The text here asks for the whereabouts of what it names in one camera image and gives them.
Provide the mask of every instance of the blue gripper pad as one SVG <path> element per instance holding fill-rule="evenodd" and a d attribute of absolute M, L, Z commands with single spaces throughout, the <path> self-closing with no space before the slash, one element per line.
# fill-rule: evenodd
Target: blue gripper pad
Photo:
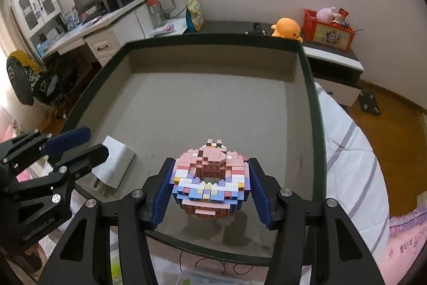
<path fill-rule="evenodd" d="M 50 157 L 61 156 L 64 152 L 87 143 L 91 137 L 90 129 L 80 127 L 50 138 L 41 151 L 42 155 Z"/>
<path fill-rule="evenodd" d="M 277 200 L 280 185 L 272 176 L 265 175 L 258 160 L 250 158 L 249 178 L 251 194 L 257 208 L 260 221 L 269 229 L 278 229 L 282 223 L 283 208 Z"/>
<path fill-rule="evenodd" d="M 159 174 L 150 176 L 142 187 L 142 191 L 147 194 L 145 206 L 142 208 L 144 229 L 154 231 L 163 221 L 172 194 L 172 185 L 169 181 L 174 165 L 175 160 L 167 158 Z"/>

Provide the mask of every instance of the pink plush toy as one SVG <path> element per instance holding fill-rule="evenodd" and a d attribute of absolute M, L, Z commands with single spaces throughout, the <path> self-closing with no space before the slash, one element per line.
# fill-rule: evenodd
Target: pink plush toy
<path fill-rule="evenodd" d="M 332 23 L 334 17 L 337 16 L 337 14 L 334 13 L 335 9 L 335 7 L 320 9 L 316 14 L 316 18 L 322 22 Z"/>

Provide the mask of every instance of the toy brick model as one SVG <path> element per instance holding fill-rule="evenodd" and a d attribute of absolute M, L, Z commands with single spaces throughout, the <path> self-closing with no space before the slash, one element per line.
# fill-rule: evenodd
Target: toy brick model
<path fill-rule="evenodd" d="M 249 165 L 243 156 L 212 139 L 176 160 L 169 183 L 187 214 L 212 219 L 239 211 L 251 189 Z"/>

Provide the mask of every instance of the cabinet door handle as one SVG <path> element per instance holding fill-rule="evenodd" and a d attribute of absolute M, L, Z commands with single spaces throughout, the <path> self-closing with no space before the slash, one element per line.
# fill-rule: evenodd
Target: cabinet door handle
<path fill-rule="evenodd" d="M 106 44 L 103 48 L 97 48 L 97 51 L 102 51 L 103 49 L 108 48 L 108 45 Z"/>

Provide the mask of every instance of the red basket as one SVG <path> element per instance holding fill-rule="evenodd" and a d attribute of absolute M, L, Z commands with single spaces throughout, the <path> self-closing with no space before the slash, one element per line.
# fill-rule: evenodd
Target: red basket
<path fill-rule="evenodd" d="M 348 51 L 356 32 L 350 26 L 343 28 L 316 19 L 317 11 L 304 9 L 304 33 L 310 42 L 318 42 Z"/>

